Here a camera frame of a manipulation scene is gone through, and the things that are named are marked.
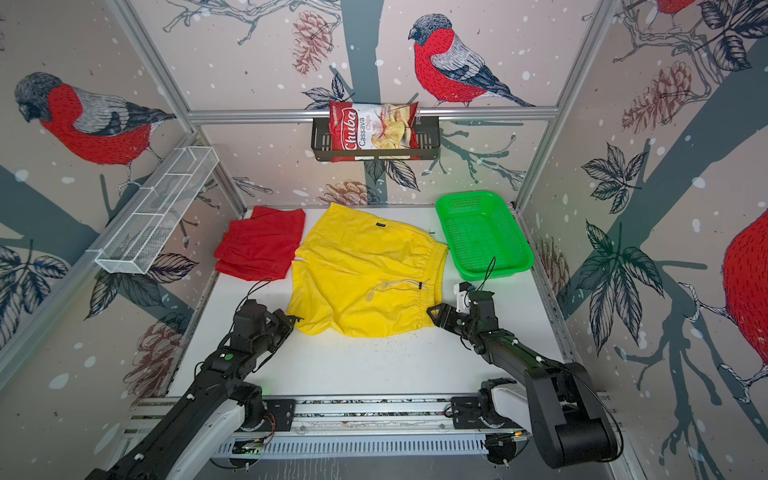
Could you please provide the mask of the red shorts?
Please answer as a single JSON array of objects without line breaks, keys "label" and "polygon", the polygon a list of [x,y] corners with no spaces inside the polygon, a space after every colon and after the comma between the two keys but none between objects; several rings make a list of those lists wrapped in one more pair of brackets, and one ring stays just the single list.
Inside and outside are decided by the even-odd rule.
[{"label": "red shorts", "polygon": [[217,272],[244,281],[286,277],[305,228],[303,210],[255,207],[250,218],[231,221],[214,252]]}]

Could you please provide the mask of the yellow shorts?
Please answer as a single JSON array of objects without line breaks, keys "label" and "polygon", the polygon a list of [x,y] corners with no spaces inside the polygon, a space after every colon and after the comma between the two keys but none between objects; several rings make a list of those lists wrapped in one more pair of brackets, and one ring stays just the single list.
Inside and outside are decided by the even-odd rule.
[{"label": "yellow shorts", "polygon": [[296,250],[287,312],[306,335],[372,339],[430,328],[447,256],[419,228],[333,204]]}]

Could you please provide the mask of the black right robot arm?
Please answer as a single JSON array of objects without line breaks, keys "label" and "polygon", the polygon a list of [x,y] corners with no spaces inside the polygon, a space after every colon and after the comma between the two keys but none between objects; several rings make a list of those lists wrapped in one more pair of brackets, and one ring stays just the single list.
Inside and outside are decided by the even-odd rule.
[{"label": "black right robot arm", "polygon": [[427,309],[433,324],[457,335],[509,380],[489,380],[478,393],[482,417],[491,426],[505,420],[533,437],[551,468],[610,463],[624,453],[623,434],[595,392],[585,367],[550,359],[499,326],[493,293],[466,293],[466,312],[442,303]]}]

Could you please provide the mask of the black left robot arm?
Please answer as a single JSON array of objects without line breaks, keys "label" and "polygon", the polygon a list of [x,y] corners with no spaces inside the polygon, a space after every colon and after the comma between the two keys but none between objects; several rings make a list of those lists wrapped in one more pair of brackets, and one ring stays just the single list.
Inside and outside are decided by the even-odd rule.
[{"label": "black left robot arm", "polygon": [[246,300],[232,331],[203,362],[184,395],[160,422],[107,470],[90,479],[193,479],[235,432],[271,440],[290,430],[296,402],[267,401],[247,377],[269,360],[294,331],[297,318]]}]

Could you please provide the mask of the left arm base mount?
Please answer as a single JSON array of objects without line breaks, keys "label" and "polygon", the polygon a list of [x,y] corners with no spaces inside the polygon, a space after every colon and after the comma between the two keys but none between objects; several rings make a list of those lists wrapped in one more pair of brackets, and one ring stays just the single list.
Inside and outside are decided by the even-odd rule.
[{"label": "left arm base mount", "polygon": [[244,384],[231,395],[244,413],[237,432],[281,433],[291,430],[297,402],[293,398],[265,397],[260,386]]}]

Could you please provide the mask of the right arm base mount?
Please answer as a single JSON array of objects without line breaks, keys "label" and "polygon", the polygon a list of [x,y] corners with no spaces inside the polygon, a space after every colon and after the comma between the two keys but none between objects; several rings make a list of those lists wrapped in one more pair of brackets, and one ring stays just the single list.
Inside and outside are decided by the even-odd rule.
[{"label": "right arm base mount", "polygon": [[492,400],[493,388],[516,384],[511,378],[483,381],[475,396],[452,397],[443,414],[457,430],[517,428],[518,424],[495,410]]}]

